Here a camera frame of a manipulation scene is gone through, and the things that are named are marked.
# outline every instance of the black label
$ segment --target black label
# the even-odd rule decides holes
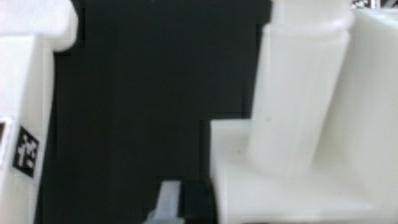
[[[40,151],[40,141],[22,127],[16,142],[15,168],[34,177],[36,158]]]

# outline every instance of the white plastic part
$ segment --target white plastic part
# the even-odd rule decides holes
[[[267,28],[255,119],[212,122],[219,223],[397,224],[398,11],[356,11],[347,55],[345,29],[336,42],[299,30]]]
[[[311,167],[352,21],[347,0],[274,1],[247,151],[270,175],[306,174]]]
[[[148,215],[144,224],[185,224],[178,217],[182,181],[164,181],[159,193],[155,211]]]
[[[159,194],[159,204],[155,209],[155,220],[175,219],[178,217],[182,190],[180,188],[180,181],[164,181]]]
[[[77,22],[70,0],[0,1],[0,224],[34,223],[54,99],[54,51],[73,45]],[[40,144],[25,139],[22,128]],[[25,144],[18,147],[20,137]],[[32,176],[15,165],[22,164],[25,153],[36,158],[27,160]]]

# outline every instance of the white base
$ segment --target white base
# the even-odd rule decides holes
[[[212,122],[212,179],[219,223],[365,223],[377,210],[352,183],[322,171],[276,179],[246,160],[249,120]]]

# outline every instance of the white cylindrical post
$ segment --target white cylindrical post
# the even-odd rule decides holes
[[[350,41],[347,0],[276,0],[265,27],[247,157],[263,173],[308,172]]]

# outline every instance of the small white tab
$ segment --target small white tab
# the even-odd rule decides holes
[[[180,181],[164,181],[153,217],[155,220],[175,219],[178,217],[180,188]]]

